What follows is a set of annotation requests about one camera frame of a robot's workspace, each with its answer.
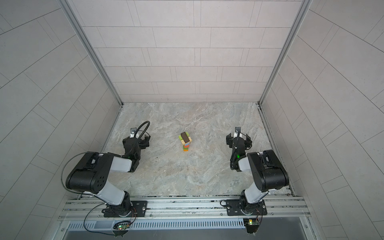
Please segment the natural tan wood block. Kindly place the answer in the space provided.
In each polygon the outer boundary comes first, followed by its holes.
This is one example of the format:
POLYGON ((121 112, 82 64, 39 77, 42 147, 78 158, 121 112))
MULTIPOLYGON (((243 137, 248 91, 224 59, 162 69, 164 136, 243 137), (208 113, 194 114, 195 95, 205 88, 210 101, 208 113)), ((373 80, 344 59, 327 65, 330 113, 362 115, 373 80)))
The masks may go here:
POLYGON ((183 141, 181 141, 183 145, 190 144, 192 139, 190 137, 184 137, 183 141))

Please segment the dark brown wood block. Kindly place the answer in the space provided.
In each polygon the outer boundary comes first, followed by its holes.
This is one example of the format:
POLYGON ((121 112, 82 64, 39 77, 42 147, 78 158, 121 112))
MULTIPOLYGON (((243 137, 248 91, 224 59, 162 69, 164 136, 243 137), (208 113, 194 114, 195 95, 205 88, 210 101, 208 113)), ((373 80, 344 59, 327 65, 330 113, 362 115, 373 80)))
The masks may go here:
POLYGON ((187 145, 192 141, 192 139, 190 138, 190 135, 187 132, 181 133, 181 135, 179 136, 179 139, 181 140, 183 145, 187 145))

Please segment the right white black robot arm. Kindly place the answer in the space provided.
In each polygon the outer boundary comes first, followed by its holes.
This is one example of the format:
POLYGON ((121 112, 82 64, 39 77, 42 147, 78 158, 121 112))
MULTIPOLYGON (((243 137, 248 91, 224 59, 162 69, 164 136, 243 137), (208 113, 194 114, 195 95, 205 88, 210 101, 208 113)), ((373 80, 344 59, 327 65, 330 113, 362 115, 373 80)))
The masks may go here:
POLYGON ((241 132, 240 127, 235 128, 233 136, 226 136, 226 143, 232 149, 231 170, 250 171, 253 176, 252 184, 241 192, 238 200, 226 200, 228 215, 265 216, 264 197, 272 190, 289 185, 287 171, 273 150, 247 153, 253 142, 249 135, 241 132))

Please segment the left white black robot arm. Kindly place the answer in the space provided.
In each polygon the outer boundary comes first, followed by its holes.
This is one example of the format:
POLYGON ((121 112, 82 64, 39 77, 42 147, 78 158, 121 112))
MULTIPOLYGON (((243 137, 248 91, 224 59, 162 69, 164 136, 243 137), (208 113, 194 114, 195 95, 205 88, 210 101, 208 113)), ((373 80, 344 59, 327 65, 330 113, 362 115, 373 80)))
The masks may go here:
POLYGON ((138 128, 132 128, 130 135, 123 139, 125 153, 86 152, 69 173, 65 188, 69 191, 91 195, 102 200, 106 208, 105 218, 139 217, 145 214, 146 202, 132 203, 130 194, 109 182, 110 172, 133 173, 141 160, 141 150, 150 146, 151 136, 147 134, 150 121, 138 128))

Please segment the left green circuit board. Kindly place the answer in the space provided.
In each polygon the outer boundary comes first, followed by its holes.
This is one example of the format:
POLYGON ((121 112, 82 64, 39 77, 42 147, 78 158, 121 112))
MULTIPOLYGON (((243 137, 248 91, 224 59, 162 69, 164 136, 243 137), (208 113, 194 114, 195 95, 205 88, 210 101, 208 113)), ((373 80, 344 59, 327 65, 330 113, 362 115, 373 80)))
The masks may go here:
POLYGON ((131 227, 131 221, 121 221, 113 226, 113 233, 114 235, 123 237, 130 229, 131 227))

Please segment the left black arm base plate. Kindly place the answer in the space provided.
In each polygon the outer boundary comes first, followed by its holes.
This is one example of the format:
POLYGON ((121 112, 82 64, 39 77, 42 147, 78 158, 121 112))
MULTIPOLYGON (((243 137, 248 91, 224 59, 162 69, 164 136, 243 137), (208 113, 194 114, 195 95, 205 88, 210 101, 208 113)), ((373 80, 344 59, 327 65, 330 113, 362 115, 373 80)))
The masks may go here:
POLYGON ((102 213, 105 218, 141 218, 146 215, 147 205, 147 201, 131 201, 129 211, 120 206, 110 206, 103 209, 102 213))

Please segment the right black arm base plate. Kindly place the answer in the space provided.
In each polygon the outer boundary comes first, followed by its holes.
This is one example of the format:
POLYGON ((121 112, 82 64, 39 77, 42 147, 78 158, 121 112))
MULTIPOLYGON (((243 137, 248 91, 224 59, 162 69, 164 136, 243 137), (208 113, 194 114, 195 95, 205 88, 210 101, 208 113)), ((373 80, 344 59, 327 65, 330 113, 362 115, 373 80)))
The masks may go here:
POLYGON ((249 204, 247 201, 226 200, 228 216, 266 216, 268 214, 265 201, 249 204))

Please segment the aluminium mounting rail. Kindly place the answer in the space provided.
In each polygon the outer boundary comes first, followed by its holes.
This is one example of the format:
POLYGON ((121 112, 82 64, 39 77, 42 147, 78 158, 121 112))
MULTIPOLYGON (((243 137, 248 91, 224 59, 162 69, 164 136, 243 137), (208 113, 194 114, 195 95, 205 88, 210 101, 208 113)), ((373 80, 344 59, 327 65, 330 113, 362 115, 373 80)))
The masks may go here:
MULTIPOLYGON (((226 200, 238 200, 237 196, 219 197, 145 197, 131 198, 131 201, 147 201, 144 217, 138 220, 162 219, 228 219, 234 218, 283 218, 309 217, 310 211, 302 197, 266 196, 266 216, 228 216, 226 200)), ((106 205, 96 198, 68 200, 60 212, 60 221, 104 220, 102 213, 106 205)))

